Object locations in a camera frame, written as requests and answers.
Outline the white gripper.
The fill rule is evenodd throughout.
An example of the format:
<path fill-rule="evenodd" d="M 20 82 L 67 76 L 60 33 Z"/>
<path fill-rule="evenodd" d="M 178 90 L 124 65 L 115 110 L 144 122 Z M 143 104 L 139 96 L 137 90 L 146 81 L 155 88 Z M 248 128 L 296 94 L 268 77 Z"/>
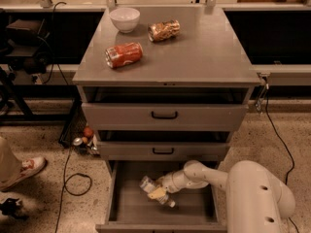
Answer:
<path fill-rule="evenodd" d="M 166 192 L 176 193 L 179 191 L 179 188 L 174 184 L 172 173 L 158 178 L 156 182 L 161 186 L 148 193 L 148 197 L 151 199 L 161 199 L 166 195 Z"/>

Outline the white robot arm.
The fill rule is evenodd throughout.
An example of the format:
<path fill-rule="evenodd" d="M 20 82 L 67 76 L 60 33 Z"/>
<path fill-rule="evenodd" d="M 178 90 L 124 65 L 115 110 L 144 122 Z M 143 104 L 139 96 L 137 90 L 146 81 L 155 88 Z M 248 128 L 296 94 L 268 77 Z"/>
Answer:
<path fill-rule="evenodd" d="M 225 192 L 227 233 L 281 233 L 281 221 L 294 214 L 292 191 L 254 161 L 240 161 L 226 173 L 191 160 L 157 181 L 140 182 L 149 198 L 170 207 L 175 205 L 171 193 L 207 185 Z"/>

